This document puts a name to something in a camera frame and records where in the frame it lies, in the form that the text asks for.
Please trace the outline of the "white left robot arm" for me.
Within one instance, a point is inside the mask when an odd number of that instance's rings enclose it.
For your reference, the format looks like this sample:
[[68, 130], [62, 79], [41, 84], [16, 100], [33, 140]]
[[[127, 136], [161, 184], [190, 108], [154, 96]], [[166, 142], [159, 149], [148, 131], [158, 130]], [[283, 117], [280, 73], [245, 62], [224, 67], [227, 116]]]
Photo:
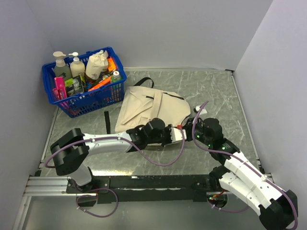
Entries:
[[58, 176], [69, 176], [85, 193], [94, 189], [95, 181], [91, 170], [83, 165], [92, 155], [110, 152], [136, 152], [148, 145], [165, 146], [172, 143], [172, 127], [155, 118], [145, 125], [117, 134], [90, 135], [74, 128], [55, 141], [50, 151]]

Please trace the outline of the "beige canvas backpack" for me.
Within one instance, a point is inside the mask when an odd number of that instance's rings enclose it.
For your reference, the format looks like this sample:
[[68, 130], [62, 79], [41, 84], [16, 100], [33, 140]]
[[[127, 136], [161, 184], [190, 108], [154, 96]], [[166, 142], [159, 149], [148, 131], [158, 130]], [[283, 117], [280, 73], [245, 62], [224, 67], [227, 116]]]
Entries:
[[138, 134], [147, 142], [155, 133], [187, 123], [191, 114], [188, 102], [175, 92], [141, 86], [149, 79], [143, 78], [126, 88], [115, 125], [116, 133], [138, 127]]

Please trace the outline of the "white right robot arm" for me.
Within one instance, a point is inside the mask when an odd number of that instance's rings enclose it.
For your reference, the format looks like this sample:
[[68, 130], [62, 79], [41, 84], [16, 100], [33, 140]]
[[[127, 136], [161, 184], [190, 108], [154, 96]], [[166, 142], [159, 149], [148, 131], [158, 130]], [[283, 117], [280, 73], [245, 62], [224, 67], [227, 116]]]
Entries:
[[212, 170], [210, 187], [231, 192], [248, 205], [267, 230], [286, 230], [298, 226], [297, 196], [285, 191], [261, 173], [243, 152], [224, 137], [216, 118], [190, 118], [184, 125], [187, 140], [203, 143], [220, 166]]

